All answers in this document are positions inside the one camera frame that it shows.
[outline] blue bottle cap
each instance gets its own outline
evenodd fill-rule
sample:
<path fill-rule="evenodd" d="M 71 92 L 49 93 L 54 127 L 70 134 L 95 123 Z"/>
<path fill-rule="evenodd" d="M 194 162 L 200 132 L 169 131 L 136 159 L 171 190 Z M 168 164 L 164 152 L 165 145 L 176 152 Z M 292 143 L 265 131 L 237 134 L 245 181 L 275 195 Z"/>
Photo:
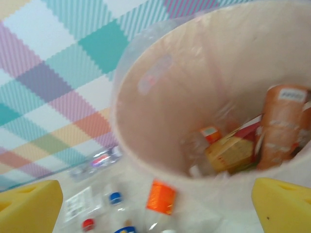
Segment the blue bottle cap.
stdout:
<path fill-rule="evenodd" d="M 110 194 L 109 199 L 110 199 L 110 203 L 112 205 L 115 205 L 122 201 L 122 195 L 119 192 L 115 192 L 115 193 Z"/>

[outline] trash can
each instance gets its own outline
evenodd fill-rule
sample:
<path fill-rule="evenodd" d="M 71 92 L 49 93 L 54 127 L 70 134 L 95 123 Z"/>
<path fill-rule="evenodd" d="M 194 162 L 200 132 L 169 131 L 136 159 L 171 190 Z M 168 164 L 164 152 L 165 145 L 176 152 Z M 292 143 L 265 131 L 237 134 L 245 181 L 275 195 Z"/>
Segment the trash can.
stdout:
<path fill-rule="evenodd" d="M 311 187 L 311 145 L 267 171 L 193 179 L 179 140 L 212 124 L 227 101 L 252 118 L 270 86 L 311 87 L 310 41 L 309 1 L 254 1 L 158 23 L 133 40 L 117 67 L 113 132 L 137 168 L 229 219 L 256 222 L 255 179 Z"/>

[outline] pastel plaid pattern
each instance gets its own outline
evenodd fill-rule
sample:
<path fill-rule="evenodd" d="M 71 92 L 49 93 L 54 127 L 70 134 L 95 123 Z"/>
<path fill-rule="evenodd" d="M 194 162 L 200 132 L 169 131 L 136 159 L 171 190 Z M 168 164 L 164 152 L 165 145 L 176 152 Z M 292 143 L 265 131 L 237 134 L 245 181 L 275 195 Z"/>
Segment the pastel plaid pattern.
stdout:
<path fill-rule="evenodd" d="M 133 37 L 231 2 L 0 0 L 0 191 L 115 145 L 111 81 Z"/>

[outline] bottle cap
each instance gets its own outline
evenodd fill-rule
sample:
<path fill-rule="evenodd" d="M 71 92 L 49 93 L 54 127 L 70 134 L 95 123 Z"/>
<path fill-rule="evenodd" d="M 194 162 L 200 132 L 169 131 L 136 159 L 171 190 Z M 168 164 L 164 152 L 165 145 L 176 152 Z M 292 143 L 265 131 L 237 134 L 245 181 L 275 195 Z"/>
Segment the bottle cap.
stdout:
<path fill-rule="evenodd" d="M 84 232 L 91 231 L 94 228 L 95 228 L 95 221 L 92 218 L 89 218 L 82 223 L 82 229 Z"/>
<path fill-rule="evenodd" d="M 109 199 L 110 199 L 110 203 L 112 205 L 115 205 L 115 204 L 118 204 L 122 201 L 122 195 L 120 192 L 115 192 L 109 196 Z"/>
<path fill-rule="evenodd" d="M 176 191 L 164 183 L 154 180 L 147 201 L 147 209 L 171 215 Z"/>

